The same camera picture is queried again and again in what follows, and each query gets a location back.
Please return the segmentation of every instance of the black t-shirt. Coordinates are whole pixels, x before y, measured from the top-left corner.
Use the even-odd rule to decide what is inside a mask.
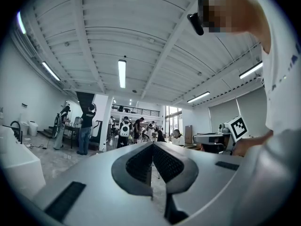
[[[134,124],[134,133],[137,133],[137,131],[136,131],[136,124],[137,124],[137,129],[138,129],[138,131],[140,130],[140,120],[139,119],[137,119],[136,121],[135,121],[135,124]]]
[[[87,128],[92,126],[92,119],[95,116],[95,112],[92,111],[87,111],[84,112],[83,115],[81,116],[83,118],[83,122],[81,124],[82,128]]]

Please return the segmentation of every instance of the table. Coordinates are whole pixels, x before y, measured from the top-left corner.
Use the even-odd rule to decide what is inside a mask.
[[[70,143],[70,146],[71,146],[71,149],[72,149],[72,146],[73,146],[73,144],[72,144],[72,141],[73,141],[73,133],[74,132],[76,132],[77,133],[77,140],[78,140],[78,138],[79,138],[79,127],[73,127],[73,126],[69,126],[69,125],[65,125],[65,128],[64,128],[64,130],[69,130],[69,131],[71,131],[71,143]]]

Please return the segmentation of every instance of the man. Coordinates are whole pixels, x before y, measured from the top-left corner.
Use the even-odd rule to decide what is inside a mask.
[[[95,104],[91,104],[88,111],[81,116],[81,128],[79,130],[79,150],[77,154],[87,155],[89,146],[89,137],[91,134],[92,119],[96,114],[97,108]]]
[[[241,139],[233,154],[244,156],[249,147],[262,145],[275,134],[300,129],[301,46],[285,14],[273,1],[199,0],[198,24],[210,32],[249,32],[262,46],[266,126],[270,131],[262,137]]]
[[[109,118],[108,131],[107,131],[107,141],[111,140],[111,129],[113,124],[113,116]]]
[[[139,139],[139,130],[140,130],[140,123],[144,121],[144,118],[141,117],[140,119],[135,121],[134,124],[134,144],[137,144],[137,139]]]
[[[123,118],[123,122],[120,123],[120,131],[118,136],[117,148],[127,146],[127,140],[132,130],[132,124],[129,122],[128,117]]]

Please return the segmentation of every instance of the fluorescent light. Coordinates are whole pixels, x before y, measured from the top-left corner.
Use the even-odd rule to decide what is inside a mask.
[[[48,70],[48,72],[51,73],[51,75],[52,75],[57,81],[60,81],[60,79],[55,75],[55,73],[53,73],[52,70],[48,67],[48,65],[46,64],[46,62],[42,62],[42,64],[44,65],[44,67]]]
[[[126,66],[127,62],[125,60],[118,61],[120,87],[124,89],[126,88]]]
[[[207,96],[207,95],[210,95],[210,92],[205,92],[204,94],[201,94],[200,96],[195,97],[195,98],[193,98],[193,99],[187,101],[187,103],[194,102],[194,101],[196,101],[196,100],[198,100],[198,99],[200,99],[200,98],[203,98],[203,97],[205,97],[205,96]]]
[[[21,19],[20,11],[17,13],[17,19],[18,19],[20,29],[22,30],[22,33],[26,34],[26,30],[25,30],[24,24],[23,24],[22,19]]]
[[[239,77],[241,79],[243,79],[244,77],[252,74],[253,72],[255,72],[256,70],[260,69],[262,67],[262,62],[259,62],[257,65],[253,66],[251,69],[248,69],[246,72],[243,72],[242,74],[239,75]]]

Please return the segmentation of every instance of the concrete floor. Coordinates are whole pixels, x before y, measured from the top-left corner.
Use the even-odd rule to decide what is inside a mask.
[[[60,150],[55,150],[53,149],[55,140],[48,139],[39,133],[36,137],[24,136],[23,142],[25,145],[31,144],[34,146],[30,150],[41,161],[46,184],[74,164],[87,159],[90,155],[95,153],[95,151],[88,150],[88,155],[81,156],[76,154],[78,147],[74,146],[71,149],[70,145],[65,143],[63,143],[63,147]],[[44,145],[47,149],[38,148],[40,145]],[[113,138],[107,142],[107,151],[114,150],[114,145],[115,139]],[[157,169],[155,167],[152,167],[151,187],[153,188],[153,202],[163,215],[166,204],[166,184],[161,177],[160,179],[158,178]]]

